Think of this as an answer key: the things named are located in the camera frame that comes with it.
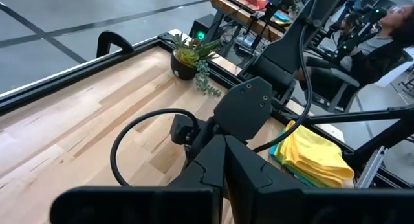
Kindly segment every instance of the gray floor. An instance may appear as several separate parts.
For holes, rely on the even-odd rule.
[[[98,35],[104,30],[137,43],[173,28],[188,32],[194,19],[209,13],[215,10],[206,0],[0,0],[0,93],[93,59]],[[294,95],[304,102],[300,89]],[[369,85],[357,101],[351,111],[405,105],[392,86]],[[312,112],[324,113],[317,107]],[[344,132],[346,142],[357,148],[390,124],[392,121],[336,126]],[[412,183],[413,149],[402,142],[386,159],[392,172]]]

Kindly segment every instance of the microfiber cloth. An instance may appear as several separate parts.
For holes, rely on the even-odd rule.
[[[286,130],[293,126],[291,121]],[[287,137],[274,152],[280,163],[310,175],[328,187],[341,188],[343,182],[352,180],[353,170],[343,161],[340,148],[331,141],[300,126]]]
[[[277,13],[277,12],[273,15],[273,17],[275,17],[278,20],[283,21],[283,22],[289,22],[290,21],[290,18],[288,16],[286,16],[284,14]]]
[[[276,152],[278,150],[278,147],[283,143],[280,142],[279,144],[271,147],[270,149],[270,157],[275,160],[276,162],[278,162],[279,164],[281,164],[282,160],[279,160],[276,157]],[[321,181],[317,180],[316,178],[313,178],[311,175],[306,174],[305,172],[301,172],[300,170],[298,170],[297,168],[295,168],[294,166],[289,166],[289,165],[284,165],[284,167],[290,171],[292,174],[294,174],[302,183],[306,184],[309,187],[318,187],[318,188],[326,188],[327,186],[324,185]]]

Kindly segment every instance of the man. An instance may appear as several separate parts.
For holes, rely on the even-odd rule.
[[[332,99],[342,85],[342,80],[333,76],[330,68],[345,69],[360,83],[360,87],[378,81],[387,74],[401,59],[403,48],[414,46],[414,11],[406,5],[389,10],[379,21],[381,31],[373,38],[355,47],[340,66],[319,58],[305,58],[307,71],[311,75],[314,91]],[[306,89],[305,77],[300,69],[296,78],[302,89]],[[342,98],[347,100],[355,92],[352,87],[345,91]]]

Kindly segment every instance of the floor line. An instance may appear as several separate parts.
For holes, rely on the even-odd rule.
[[[97,22],[94,22],[94,23],[78,25],[78,26],[75,26],[75,27],[69,27],[69,28],[63,28],[63,29],[59,29],[59,30],[53,30],[53,31],[50,31],[50,32],[42,31],[39,27],[35,26],[33,23],[29,22],[28,20],[26,20],[26,19],[24,19],[23,17],[20,16],[21,18],[23,18],[25,20],[23,23],[21,22],[22,24],[24,24],[24,26],[26,26],[30,29],[31,29],[31,27],[36,27],[41,32],[36,32],[36,31],[33,30],[36,33],[35,35],[23,36],[23,37],[18,37],[18,38],[14,38],[14,39],[7,39],[7,40],[4,40],[4,41],[0,41],[0,48],[12,46],[12,45],[17,45],[17,44],[20,44],[20,43],[27,43],[27,42],[34,41],[34,40],[39,40],[39,39],[44,38],[44,37],[52,38],[52,37],[56,37],[56,36],[62,36],[62,35],[66,35],[66,34],[72,34],[72,33],[75,33],[75,32],[80,32],[80,31],[83,31],[83,30],[90,30],[90,29],[94,29],[94,28],[98,28],[98,27],[107,27],[107,26],[110,26],[110,25],[123,23],[123,22],[126,22],[126,21],[134,20],[134,19],[140,19],[140,18],[143,18],[143,17],[152,16],[154,14],[167,12],[167,11],[170,11],[170,10],[176,10],[176,9],[191,6],[191,5],[197,5],[197,4],[205,3],[207,1],[209,1],[209,0],[194,1],[194,2],[190,2],[190,3],[186,3],[186,4],[161,8],[161,9],[158,9],[158,10],[151,10],[151,11],[147,11],[147,12],[143,12],[143,13],[139,13],[139,14],[131,14],[131,15],[128,15],[128,16],[117,17],[117,18],[108,19],[108,20],[104,20],[104,21],[97,21]],[[5,11],[7,14],[9,14],[6,10],[4,10],[4,8],[10,9],[5,5],[0,5],[0,9]]]
[[[0,41],[0,49],[8,46],[18,45],[21,43],[28,43],[31,41],[36,41],[41,39],[41,36],[34,34],[29,36],[23,36],[18,38],[12,38],[12,39],[6,39],[3,41]]]
[[[40,38],[45,39],[51,45],[55,46],[57,49],[62,51],[64,54],[72,58],[78,63],[85,63],[87,60],[83,59],[81,56],[76,54],[74,51],[70,50],[68,47],[64,46],[62,43],[58,42],[56,39],[46,35],[46,32],[41,30],[38,26],[30,22],[29,20],[25,19],[23,16],[18,14],[16,11],[12,10],[10,7],[0,3],[0,10],[8,14],[10,17],[14,18],[19,23],[23,24],[31,31],[35,32],[36,35]]]

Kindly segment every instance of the succulent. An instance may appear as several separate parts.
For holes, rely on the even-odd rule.
[[[174,42],[177,59],[191,67],[196,67],[198,60],[214,59],[215,57],[212,52],[220,44],[219,40],[204,43],[203,40],[195,38],[187,43],[188,38],[183,39],[182,33],[174,35],[171,40]]]
[[[188,39],[182,38],[176,34],[171,39],[174,42],[175,57],[181,63],[184,63],[190,67],[197,68],[197,74],[195,75],[195,85],[197,89],[203,91],[205,94],[220,96],[221,91],[214,88],[208,83],[209,68],[206,60],[214,59],[214,49],[216,49],[220,41],[215,40],[208,43],[204,43],[203,40],[191,39],[188,43]]]
[[[199,91],[203,91],[205,94],[220,96],[221,91],[217,88],[214,88],[208,83],[209,74],[208,64],[204,60],[199,60],[197,62],[197,74],[195,75],[195,86]]]
[[[181,62],[190,67],[195,68],[197,66],[196,61],[200,59],[200,56],[191,49],[179,48],[175,53],[175,57]]]

